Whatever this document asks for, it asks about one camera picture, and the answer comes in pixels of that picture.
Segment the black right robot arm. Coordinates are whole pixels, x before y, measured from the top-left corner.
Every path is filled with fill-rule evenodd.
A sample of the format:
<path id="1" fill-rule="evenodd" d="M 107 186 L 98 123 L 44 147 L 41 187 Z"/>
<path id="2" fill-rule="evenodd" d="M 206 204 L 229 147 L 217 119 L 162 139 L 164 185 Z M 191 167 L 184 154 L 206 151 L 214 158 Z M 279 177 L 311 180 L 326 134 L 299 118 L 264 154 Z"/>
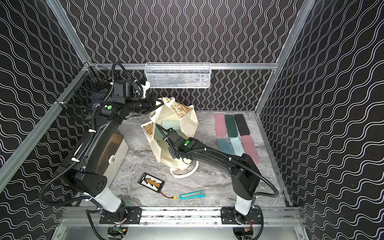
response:
<path id="1" fill-rule="evenodd" d="M 237 195 L 235 211 L 240 215 L 248 215 L 253 199 L 258 196 L 279 196 L 278 189 L 261 174 L 247 154 L 230 155 L 192 138 L 176 144 L 174 149 L 177 158 L 196 160 L 227 172 Z"/>

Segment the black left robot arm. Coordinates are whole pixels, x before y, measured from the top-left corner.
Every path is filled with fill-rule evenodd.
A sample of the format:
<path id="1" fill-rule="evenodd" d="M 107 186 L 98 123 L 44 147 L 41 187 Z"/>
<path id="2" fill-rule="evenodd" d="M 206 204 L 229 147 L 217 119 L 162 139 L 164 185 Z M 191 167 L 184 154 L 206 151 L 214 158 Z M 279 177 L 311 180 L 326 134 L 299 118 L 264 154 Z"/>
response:
<path id="1" fill-rule="evenodd" d="M 107 187 L 107 177 L 97 170 L 107 141 L 129 114 L 154 111 L 163 104 L 162 100 L 149 96 L 138 100 L 124 100 L 122 104 L 103 102 L 97 105 L 91 116 L 89 134 L 69 163 L 64 166 L 63 171 L 42 188 L 39 193 L 41 203 L 48 206 L 67 205 L 79 200 L 90 201 L 101 194 Z M 48 201 L 45 199 L 46 191 L 57 180 L 63 180 L 83 195 L 63 202 Z"/>

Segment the teal utility knife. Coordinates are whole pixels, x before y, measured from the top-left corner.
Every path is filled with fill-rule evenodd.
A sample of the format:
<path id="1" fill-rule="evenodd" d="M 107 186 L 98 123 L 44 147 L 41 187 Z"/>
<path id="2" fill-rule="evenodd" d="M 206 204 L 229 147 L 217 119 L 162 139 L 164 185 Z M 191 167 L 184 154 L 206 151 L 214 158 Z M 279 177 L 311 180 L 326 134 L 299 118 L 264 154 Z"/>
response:
<path id="1" fill-rule="evenodd" d="M 206 195 L 204 191 L 196 191 L 196 192 L 179 195 L 179 199 L 189 200 L 189 199 L 196 199 L 196 198 L 204 198 L 205 196 Z"/>

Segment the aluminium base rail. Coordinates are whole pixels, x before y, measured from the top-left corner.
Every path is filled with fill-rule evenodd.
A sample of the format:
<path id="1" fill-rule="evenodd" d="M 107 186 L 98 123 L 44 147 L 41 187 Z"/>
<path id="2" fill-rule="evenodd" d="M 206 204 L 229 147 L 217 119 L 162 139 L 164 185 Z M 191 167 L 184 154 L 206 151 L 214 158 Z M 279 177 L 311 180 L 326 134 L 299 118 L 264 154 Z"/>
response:
<path id="1" fill-rule="evenodd" d="M 60 220 L 63 226 L 86 226 L 89 220 L 86 215 L 87 207 L 69 207 Z M 258 209 L 251 209 L 245 225 L 235 221 L 234 207 L 128 207 L 128 220 L 116 224 L 107 220 L 106 215 L 90 214 L 95 226 L 133 226 L 133 227 L 253 227 L 261 222 Z M 296 208 L 262 208 L 265 227 L 296 227 L 300 225 L 301 215 Z"/>

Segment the cream canvas tote bag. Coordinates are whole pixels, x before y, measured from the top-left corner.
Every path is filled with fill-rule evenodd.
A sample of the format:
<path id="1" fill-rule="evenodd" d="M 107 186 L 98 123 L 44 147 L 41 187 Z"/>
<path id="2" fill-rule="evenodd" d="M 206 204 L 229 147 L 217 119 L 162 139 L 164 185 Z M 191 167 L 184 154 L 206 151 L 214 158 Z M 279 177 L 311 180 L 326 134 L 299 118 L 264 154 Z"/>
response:
<path id="1" fill-rule="evenodd" d="M 195 107 L 178 103 L 175 98 L 156 99 L 156 106 L 150 112 L 150 121 L 142 124 L 141 128 L 147 138 L 151 150 L 159 163 L 170 168 L 174 178 L 186 178 L 192 175 L 199 163 L 184 174 L 176 171 L 187 169 L 192 160 L 190 157 L 182 157 L 183 143 L 192 138 L 198 128 L 199 122 Z"/>

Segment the translucent green pencil case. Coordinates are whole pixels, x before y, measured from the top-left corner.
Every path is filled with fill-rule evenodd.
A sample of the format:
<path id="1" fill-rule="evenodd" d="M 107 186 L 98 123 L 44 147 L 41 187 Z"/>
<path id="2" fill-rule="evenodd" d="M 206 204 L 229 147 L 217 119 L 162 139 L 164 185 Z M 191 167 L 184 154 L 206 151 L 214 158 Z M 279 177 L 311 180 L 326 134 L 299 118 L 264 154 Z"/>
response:
<path id="1" fill-rule="evenodd" d="M 181 123 L 177 120 L 163 120 L 162 127 L 164 129 L 172 128 L 173 130 L 181 130 Z"/>

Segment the black battery pack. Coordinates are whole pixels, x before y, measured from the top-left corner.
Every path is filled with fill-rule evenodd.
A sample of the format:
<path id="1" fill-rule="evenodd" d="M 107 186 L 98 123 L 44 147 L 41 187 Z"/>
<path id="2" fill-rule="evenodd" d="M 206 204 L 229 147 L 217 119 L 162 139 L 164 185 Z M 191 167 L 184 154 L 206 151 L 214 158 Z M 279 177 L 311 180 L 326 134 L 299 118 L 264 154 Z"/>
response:
<path id="1" fill-rule="evenodd" d="M 160 193 L 165 185 L 165 181 L 160 180 L 148 173 L 143 173 L 138 180 L 138 184 L 156 193 Z"/>

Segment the teal pencil case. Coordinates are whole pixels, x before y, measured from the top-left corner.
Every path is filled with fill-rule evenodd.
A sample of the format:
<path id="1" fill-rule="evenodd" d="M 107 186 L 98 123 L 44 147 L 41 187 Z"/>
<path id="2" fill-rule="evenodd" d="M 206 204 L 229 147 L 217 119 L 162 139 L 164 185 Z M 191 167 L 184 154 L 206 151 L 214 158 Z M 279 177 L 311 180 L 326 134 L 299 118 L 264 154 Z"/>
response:
<path id="1" fill-rule="evenodd" d="M 217 146 L 218 146 L 218 149 L 223 153 L 226 153 L 229 155 L 235 154 L 233 147 L 228 139 L 225 139 L 225 138 L 218 139 Z"/>

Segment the black pencil case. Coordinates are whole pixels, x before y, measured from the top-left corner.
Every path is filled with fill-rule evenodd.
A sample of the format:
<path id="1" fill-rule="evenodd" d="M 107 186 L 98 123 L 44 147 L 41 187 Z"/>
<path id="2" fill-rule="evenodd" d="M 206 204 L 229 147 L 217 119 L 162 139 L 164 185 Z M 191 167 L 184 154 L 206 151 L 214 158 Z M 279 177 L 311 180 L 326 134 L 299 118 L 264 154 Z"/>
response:
<path id="1" fill-rule="evenodd" d="M 235 121 L 241 136 L 250 135 L 250 130 L 243 114 L 236 114 Z"/>

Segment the dark green pencil case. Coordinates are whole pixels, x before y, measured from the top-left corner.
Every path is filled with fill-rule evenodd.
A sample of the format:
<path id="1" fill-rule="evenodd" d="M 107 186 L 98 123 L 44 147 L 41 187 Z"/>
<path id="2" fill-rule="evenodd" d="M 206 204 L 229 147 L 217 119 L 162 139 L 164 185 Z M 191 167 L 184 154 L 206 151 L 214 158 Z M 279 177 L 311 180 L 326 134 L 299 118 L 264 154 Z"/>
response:
<path id="1" fill-rule="evenodd" d="M 225 115 L 225 124 L 227 129 L 227 135 L 229 138 L 238 136 L 238 129 L 234 115 Z"/>

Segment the light blue pencil case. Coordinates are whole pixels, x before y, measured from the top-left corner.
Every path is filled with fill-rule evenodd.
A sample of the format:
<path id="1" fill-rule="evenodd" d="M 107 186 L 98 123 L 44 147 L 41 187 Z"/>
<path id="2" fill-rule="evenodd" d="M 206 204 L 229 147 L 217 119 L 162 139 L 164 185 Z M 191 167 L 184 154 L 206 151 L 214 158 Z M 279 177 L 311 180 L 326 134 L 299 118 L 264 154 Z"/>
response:
<path id="1" fill-rule="evenodd" d="M 239 138 L 230 138 L 230 142 L 235 155 L 241 157 L 245 153 L 241 140 Z"/>

